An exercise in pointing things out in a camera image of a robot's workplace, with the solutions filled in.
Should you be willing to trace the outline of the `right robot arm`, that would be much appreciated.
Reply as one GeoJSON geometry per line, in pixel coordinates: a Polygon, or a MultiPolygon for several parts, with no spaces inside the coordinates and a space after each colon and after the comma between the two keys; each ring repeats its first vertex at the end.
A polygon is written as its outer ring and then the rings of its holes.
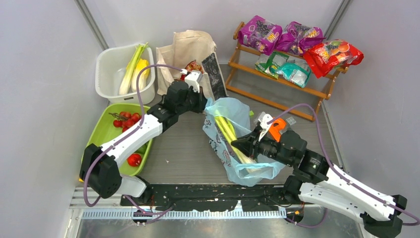
{"type": "Polygon", "coordinates": [[[362,224],[378,238],[395,238],[403,221],[398,217],[407,205],[401,195],[386,195],[352,178],[337,165],[307,149],[307,142],[288,130],[279,141],[260,137],[256,129],[234,140],[231,145],[247,156],[263,155],[293,168],[282,195],[288,203],[312,203],[341,213],[362,224]]]}

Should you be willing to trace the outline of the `yellow napa cabbage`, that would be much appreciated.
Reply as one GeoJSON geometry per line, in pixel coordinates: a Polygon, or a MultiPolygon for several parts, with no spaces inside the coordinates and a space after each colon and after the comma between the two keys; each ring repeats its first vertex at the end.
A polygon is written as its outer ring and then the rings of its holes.
{"type": "Polygon", "coordinates": [[[150,74],[150,69],[146,69],[142,72],[139,78],[139,82],[137,83],[137,77],[142,69],[149,66],[149,62],[146,59],[140,58],[137,62],[137,65],[133,71],[132,79],[131,79],[131,89],[133,92],[137,91],[137,87],[139,87],[140,90],[143,90],[145,86],[147,85],[147,78],[150,74]]]}

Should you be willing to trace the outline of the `green celery bunch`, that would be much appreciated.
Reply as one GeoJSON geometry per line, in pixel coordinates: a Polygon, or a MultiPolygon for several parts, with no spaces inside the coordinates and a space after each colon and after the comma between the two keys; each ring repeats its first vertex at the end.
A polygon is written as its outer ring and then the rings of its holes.
{"type": "Polygon", "coordinates": [[[127,94],[129,92],[129,89],[131,89],[131,79],[132,79],[133,71],[137,65],[138,60],[142,58],[143,52],[148,47],[149,47],[148,43],[145,43],[143,45],[139,44],[138,46],[136,46],[136,51],[126,67],[126,73],[120,84],[119,91],[118,91],[119,95],[127,94]]]}

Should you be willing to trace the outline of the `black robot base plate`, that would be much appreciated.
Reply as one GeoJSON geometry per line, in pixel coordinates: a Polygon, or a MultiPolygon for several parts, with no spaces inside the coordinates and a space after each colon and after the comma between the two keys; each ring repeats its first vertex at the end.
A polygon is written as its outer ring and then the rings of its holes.
{"type": "Polygon", "coordinates": [[[257,184],[253,187],[238,184],[151,184],[145,194],[134,198],[139,206],[154,206],[158,211],[232,211],[241,205],[243,211],[275,211],[279,207],[302,206],[288,201],[283,186],[257,184]]]}

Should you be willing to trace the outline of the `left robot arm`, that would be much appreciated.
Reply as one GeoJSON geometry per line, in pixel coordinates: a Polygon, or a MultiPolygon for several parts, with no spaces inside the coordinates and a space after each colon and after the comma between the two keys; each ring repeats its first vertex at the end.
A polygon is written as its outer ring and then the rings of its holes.
{"type": "Polygon", "coordinates": [[[127,131],[100,146],[88,145],[79,174],[84,182],[84,196],[91,188],[103,199],[121,194],[133,197],[140,205],[147,205],[152,192],[146,183],[137,176],[122,174],[119,168],[141,146],[177,123],[180,115],[202,113],[206,103],[203,88],[198,83],[175,81],[161,101],[150,107],[127,131]]]}

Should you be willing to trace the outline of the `canvas tote bag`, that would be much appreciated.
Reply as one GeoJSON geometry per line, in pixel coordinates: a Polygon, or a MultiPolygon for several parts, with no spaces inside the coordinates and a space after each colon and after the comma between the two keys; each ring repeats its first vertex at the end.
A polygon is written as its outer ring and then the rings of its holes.
{"type": "Polygon", "coordinates": [[[202,67],[199,85],[206,98],[216,101],[227,97],[225,81],[216,54],[216,43],[204,31],[187,30],[174,34],[171,45],[156,48],[157,64],[185,69],[195,62],[202,67]]]}

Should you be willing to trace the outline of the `blue plastic grocery bag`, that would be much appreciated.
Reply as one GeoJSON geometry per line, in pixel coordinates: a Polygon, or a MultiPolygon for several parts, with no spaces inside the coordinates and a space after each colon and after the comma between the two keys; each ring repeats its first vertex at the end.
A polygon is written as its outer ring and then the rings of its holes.
{"type": "Polygon", "coordinates": [[[209,100],[205,114],[203,131],[209,137],[209,143],[215,154],[220,158],[229,181],[244,186],[254,186],[263,179],[275,178],[285,167],[280,162],[263,155],[251,158],[255,160],[255,164],[242,164],[218,128],[214,117],[222,116],[234,126],[237,139],[249,134],[252,113],[248,105],[230,97],[216,101],[209,100]]]}

